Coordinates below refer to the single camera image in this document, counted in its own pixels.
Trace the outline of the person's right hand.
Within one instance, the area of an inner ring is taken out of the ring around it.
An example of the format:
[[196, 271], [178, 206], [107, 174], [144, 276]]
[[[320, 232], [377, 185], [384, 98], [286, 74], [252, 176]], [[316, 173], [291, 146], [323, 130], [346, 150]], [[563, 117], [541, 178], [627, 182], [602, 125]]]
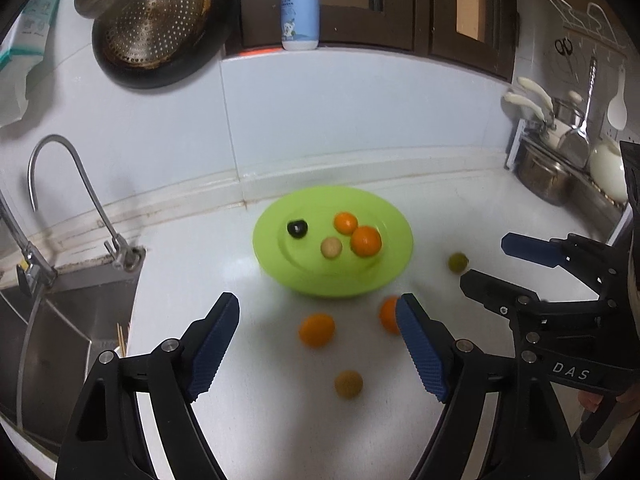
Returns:
[[[636, 395], [631, 390], [628, 390], [621, 396], [618, 396], [616, 398], [616, 402], [623, 404], [626, 412], [631, 412], [631, 414], [634, 414], [634, 412], [637, 411], [637, 409], [634, 407], [635, 396]], [[599, 394], [599, 393], [580, 390], [578, 392], [577, 399], [580, 405], [585, 410], [587, 410], [590, 413], [594, 413], [595, 411], [597, 411], [598, 407], [603, 401], [604, 396], [602, 396], [602, 394]]]

